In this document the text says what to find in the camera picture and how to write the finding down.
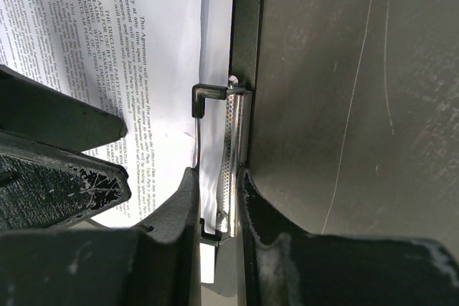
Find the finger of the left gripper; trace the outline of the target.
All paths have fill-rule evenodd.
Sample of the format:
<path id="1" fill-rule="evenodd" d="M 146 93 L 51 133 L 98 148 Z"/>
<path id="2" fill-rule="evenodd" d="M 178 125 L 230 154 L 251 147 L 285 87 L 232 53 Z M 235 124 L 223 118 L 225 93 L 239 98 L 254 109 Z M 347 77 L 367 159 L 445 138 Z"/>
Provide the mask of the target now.
<path id="1" fill-rule="evenodd" d="M 128 132 L 124 121 L 1 66 L 1 129 L 26 139 L 83 152 Z"/>
<path id="2" fill-rule="evenodd" d="M 1 133 L 1 229 L 65 228 L 129 198 L 122 166 Z"/>

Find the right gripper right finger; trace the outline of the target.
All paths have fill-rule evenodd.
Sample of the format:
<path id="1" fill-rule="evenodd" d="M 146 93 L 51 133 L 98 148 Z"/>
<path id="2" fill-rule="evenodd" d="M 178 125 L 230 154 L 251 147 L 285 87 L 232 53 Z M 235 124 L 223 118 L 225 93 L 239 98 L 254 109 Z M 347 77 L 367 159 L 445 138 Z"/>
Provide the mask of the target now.
<path id="1" fill-rule="evenodd" d="M 240 305 L 456 305 L 458 263 L 439 242 L 312 234 L 237 176 Z"/>

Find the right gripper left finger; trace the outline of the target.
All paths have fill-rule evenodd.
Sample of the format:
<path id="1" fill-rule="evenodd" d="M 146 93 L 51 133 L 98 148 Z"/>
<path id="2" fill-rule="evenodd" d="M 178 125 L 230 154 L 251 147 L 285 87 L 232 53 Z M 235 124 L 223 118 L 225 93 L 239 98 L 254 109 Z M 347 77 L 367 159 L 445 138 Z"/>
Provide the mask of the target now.
<path id="1" fill-rule="evenodd" d="M 129 229 L 1 235 L 3 305 L 199 305 L 199 177 Z"/>

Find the printed paper sheet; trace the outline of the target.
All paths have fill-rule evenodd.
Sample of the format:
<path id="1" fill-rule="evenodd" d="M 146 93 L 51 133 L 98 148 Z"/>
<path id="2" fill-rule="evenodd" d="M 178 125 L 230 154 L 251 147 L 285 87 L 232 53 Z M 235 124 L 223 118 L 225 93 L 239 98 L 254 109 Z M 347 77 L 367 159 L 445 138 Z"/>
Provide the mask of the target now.
<path id="1" fill-rule="evenodd" d="M 88 154 L 126 168 L 131 199 L 95 217 L 133 226 L 193 165 L 191 89 L 229 77 L 232 0 L 1 0 L 1 63 L 122 118 Z"/>

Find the black clipboard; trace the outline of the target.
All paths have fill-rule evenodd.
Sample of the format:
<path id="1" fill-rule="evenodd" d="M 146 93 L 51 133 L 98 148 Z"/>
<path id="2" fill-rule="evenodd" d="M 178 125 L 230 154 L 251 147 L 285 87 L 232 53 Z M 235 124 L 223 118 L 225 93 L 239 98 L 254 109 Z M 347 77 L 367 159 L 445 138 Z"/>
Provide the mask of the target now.
<path id="1" fill-rule="evenodd" d="M 262 0 L 232 0 L 223 7 L 231 14 L 224 26 L 229 39 L 223 41 L 229 66 L 218 71 L 215 85 L 199 83 L 191 91 L 194 167 L 210 202 L 200 219 L 200 257 L 202 264 L 212 265 L 208 285 L 245 305 L 238 178 L 247 161 Z"/>

